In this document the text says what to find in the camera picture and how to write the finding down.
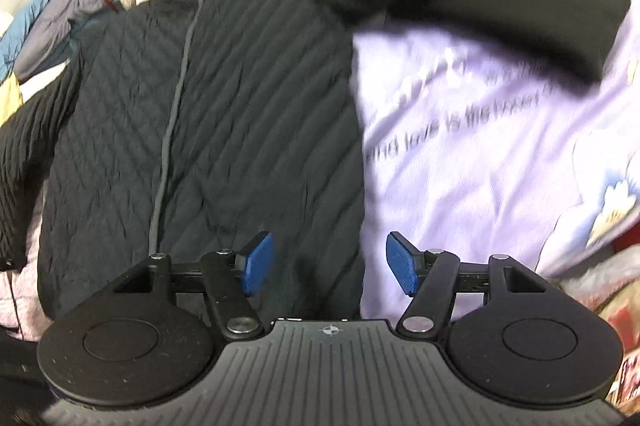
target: clothing pile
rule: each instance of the clothing pile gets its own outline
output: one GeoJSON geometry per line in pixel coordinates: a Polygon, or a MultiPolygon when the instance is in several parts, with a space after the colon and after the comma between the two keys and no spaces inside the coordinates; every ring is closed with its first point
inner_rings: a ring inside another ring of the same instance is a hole
{"type": "Polygon", "coordinates": [[[395,324],[390,231],[555,277],[640,219],[640,0],[109,2],[0,127],[0,269],[44,310],[2,323],[25,338],[150,254],[258,231],[265,322],[395,324]]]}

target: quilted jacket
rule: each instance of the quilted jacket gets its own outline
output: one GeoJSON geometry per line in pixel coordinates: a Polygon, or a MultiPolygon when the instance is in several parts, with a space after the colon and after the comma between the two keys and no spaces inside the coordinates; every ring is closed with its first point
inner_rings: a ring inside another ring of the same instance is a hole
{"type": "MultiPolygon", "coordinates": [[[[194,261],[276,237],[255,306],[358,312],[362,139],[350,27],[394,0],[151,0],[0,128],[0,257],[22,268],[51,159],[39,295],[60,316],[149,253],[194,261]]],[[[407,208],[408,211],[418,208],[407,208]]]]}

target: blue garment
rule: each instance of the blue garment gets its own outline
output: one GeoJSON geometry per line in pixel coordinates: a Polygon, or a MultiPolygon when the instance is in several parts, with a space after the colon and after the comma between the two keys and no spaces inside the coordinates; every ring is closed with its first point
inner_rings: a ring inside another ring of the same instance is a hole
{"type": "Polygon", "coordinates": [[[0,39],[0,84],[9,76],[29,30],[47,3],[49,0],[33,0],[21,8],[0,39]]]}

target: pink fabric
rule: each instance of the pink fabric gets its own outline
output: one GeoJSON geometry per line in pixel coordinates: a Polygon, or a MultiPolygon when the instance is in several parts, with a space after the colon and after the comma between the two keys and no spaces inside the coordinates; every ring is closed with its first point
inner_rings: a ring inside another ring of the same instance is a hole
{"type": "Polygon", "coordinates": [[[38,251],[46,192],[47,181],[44,182],[38,194],[27,233],[27,266],[20,273],[12,273],[12,286],[18,307],[17,316],[9,285],[9,275],[0,273],[0,326],[10,329],[18,329],[19,326],[22,333],[18,332],[14,336],[32,342],[38,341],[52,324],[52,321],[45,316],[38,300],[38,251]]]}

